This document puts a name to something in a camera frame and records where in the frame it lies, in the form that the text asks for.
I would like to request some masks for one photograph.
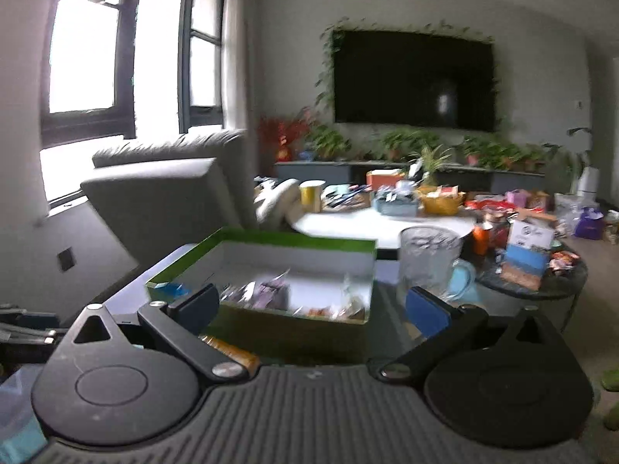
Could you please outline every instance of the black tv screen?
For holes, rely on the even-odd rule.
[[[492,46],[398,31],[345,31],[333,54],[335,121],[494,130]]]

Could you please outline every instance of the plastic container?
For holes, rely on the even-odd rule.
[[[400,201],[387,202],[386,200],[374,198],[372,200],[372,207],[380,214],[388,217],[414,218],[417,216],[417,211],[419,209],[419,200],[415,199],[406,204]]]
[[[585,207],[598,207],[599,204],[586,197],[555,193],[555,216],[565,235],[573,235]]]
[[[24,365],[0,386],[0,462],[21,464],[45,444],[30,393],[41,366]]]

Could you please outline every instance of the orange bottle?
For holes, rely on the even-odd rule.
[[[476,255],[485,256],[490,247],[490,230],[484,228],[484,224],[477,223],[473,229],[473,252]]]

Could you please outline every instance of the white wall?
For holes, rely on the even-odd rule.
[[[619,205],[619,58],[587,44],[591,88],[592,164],[600,169],[598,197]]]
[[[496,0],[262,0],[261,12],[265,115],[294,114],[313,105],[323,60],[319,36],[341,17],[402,27],[445,19],[496,39],[498,115],[511,117],[513,140],[574,149],[588,144],[586,135],[565,134],[590,123],[584,39],[552,18]],[[582,109],[576,101],[583,102]]]
[[[51,0],[0,0],[0,300],[70,316],[135,267],[88,203],[48,209],[39,83]],[[72,247],[76,265],[58,268]]]

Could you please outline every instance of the yellow basket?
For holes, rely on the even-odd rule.
[[[458,214],[458,208],[464,200],[465,193],[460,192],[457,197],[428,197],[428,194],[434,191],[436,191],[436,187],[419,187],[417,190],[423,203],[425,214],[437,215],[441,217],[456,216]]]

